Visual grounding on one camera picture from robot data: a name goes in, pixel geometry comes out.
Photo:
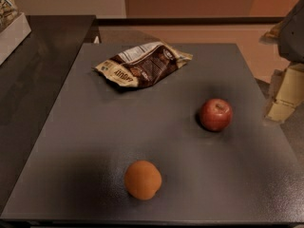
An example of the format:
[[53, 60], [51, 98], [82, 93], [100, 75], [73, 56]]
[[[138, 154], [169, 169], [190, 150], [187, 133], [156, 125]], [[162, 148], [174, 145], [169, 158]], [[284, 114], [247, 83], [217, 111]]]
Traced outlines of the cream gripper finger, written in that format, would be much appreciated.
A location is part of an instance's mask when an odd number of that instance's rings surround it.
[[275, 70], [269, 87], [265, 117], [284, 123], [304, 102], [304, 64], [290, 63]]

